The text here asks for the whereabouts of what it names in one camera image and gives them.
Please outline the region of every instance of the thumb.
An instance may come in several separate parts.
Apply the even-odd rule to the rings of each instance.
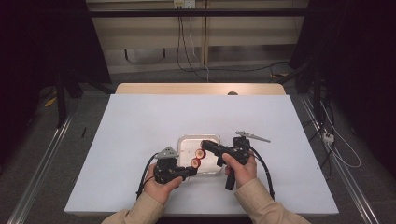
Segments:
[[[183,177],[179,176],[166,183],[165,186],[169,188],[169,191],[171,191],[172,189],[177,188],[181,184],[181,182],[183,182]]]
[[[235,171],[243,168],[243,165],[239,163],[236,159],[234,159],[230,154],[228,153],[223,153],[222,158],[224,161],[227,163],[227,165],[231,166]]]

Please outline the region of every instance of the white connector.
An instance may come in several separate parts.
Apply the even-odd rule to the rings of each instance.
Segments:
[[[323,133],[322,140],[324,143],[331,145],[334,142],[334,135],[330,133]]]
[[[195,8],[195,0],[184,0],[184,8]]]
[[[184,0],[174,0],[174,8],[183,8]]]

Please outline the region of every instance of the transparent plastic tray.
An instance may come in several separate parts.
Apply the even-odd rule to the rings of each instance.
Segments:
[[[220,144],[220,139],[214,134],[184,135],[178,139],[178,165],[191,166],[191,160],[195,158],[195,151],[201,148],[202,140],[211,140]],[[212,152],[205,151],[206,156],[201,160],[198,175],[216,175],[221,171],[217,166],[218,157]]]

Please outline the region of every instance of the beige sleeve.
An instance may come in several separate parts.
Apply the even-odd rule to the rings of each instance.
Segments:
[[[102,224],[149,224],[163,215],[165,207],[143,192],[131,210],[121,210],[106,218]]]
[[[253,223],[309,223],[291,211],[282,203],[274,202],[260,179],[252,179],[239,188],[235,197],[245,209]]]

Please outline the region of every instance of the person's left hand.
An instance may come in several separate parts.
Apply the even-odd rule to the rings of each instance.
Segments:
[[[148,180],[149,178],[150,180],[146,183],[144,190],[149,196],[151,196],[157,202],[161,203],[162,205],[165,205],[166,201],[168,201],[169,194],[173,189],[177,188],[181,184],[183,178],[179,176],[178,178],[175,178],[164,185],[159,184],[155,181],[155,178],[153,177],[155,165],[156,163],[151,164],[148,168],[148,174],[146,175],[145,181]]]

